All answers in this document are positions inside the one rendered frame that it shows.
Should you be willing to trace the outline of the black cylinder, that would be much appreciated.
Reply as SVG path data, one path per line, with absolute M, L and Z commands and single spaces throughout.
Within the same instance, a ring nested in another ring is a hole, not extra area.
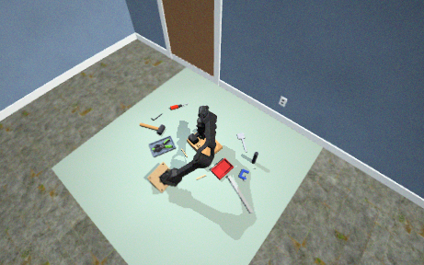
M 258 157 L 258 152 L 255 152 L 253 159 L 252 159 L 252 162 L 251 162 L 252 164 L 256 163 L 257 157 Z

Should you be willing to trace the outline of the black mallet with wooden handle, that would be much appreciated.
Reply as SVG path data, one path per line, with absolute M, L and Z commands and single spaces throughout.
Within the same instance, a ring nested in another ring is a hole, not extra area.
M 158 130 L 156 133 L 159 134 L 159 135 L 162 135 L 162 133 L 163 133 L 165 127 L 166 127 L 163 124 L 161 124 L 160 127 L 155 127 L 155 126 L 144 124 L 144 123 L 140 123 L 140 126 L 150 128 L 150 129 L 153 129 L 153 130 Z

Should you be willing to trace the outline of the red shallow tray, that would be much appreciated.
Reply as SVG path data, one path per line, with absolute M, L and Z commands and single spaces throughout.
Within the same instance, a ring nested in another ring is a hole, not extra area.
M 214 168 L 211 169 L 211 172 L 218 179 L 221 179 L 233 168 L 234 166 L 224 158 L 220 163 L 218 163 Z

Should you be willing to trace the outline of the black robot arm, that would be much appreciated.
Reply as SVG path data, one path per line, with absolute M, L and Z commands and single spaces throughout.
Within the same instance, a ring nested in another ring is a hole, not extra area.
M 205 137 L 204 145 L 198 149 L 196 155 L 193 157 L 193 160 L 187 163 L 185 166 L 181 167 L 180 169 L 173 167 L 172 169 L 170 169 L 169 172 L 167 171 L 163 173 L 161 176 L 159 176 L 163 183 L 176 187 L 177 184 L 180 181 L 182 181 L 183 177 L 185 177 L 192 171 L 196 170 L 197 168 L 206 168 L 212 163 L 214 159 L 214 149 L 216 147 L 216 142 L 215 142 L 216 131 L 215 131 L 214 125 L 217 122 L 217 115 L 210 112 L 209 107 L 206 105 L 206 106 L 199 107 L 198 117 L 199 117 L 197 119 L 198 128 L 205 129 L 205 131 L 201 133 L 201 136 Z M 206 147 L 211 148 L 210 156 L 207 156 L 204 153 L 202 153 L 202 151 Z

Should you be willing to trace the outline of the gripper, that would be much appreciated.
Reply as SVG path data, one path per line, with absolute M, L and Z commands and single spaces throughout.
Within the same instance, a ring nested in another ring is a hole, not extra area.
M 196 125 L 196 127 L 198 128 L 198 125 Z M 214 125 L 214 128 L 215 129 L 217 129 L 217 125 L 215 124 Z M 201 136 L 201 133 L 203 132 L 203 131 L 205 131 L 205 129 L 197 129 L 197 131 L 198 132 L 196 132 L 196 134 L 194 134 L 194 133 L 192 133 L 188 138 L 189 138 L 189 140 L 193 143 L 193 144 L 196 144 L 198 141 L 199 141 L 199 138 L 201 139 L 201 140 L 204 140 L 205 139 L 205 137 L 203 136 Z M 199 137 L 199 138 L 198 138 Z

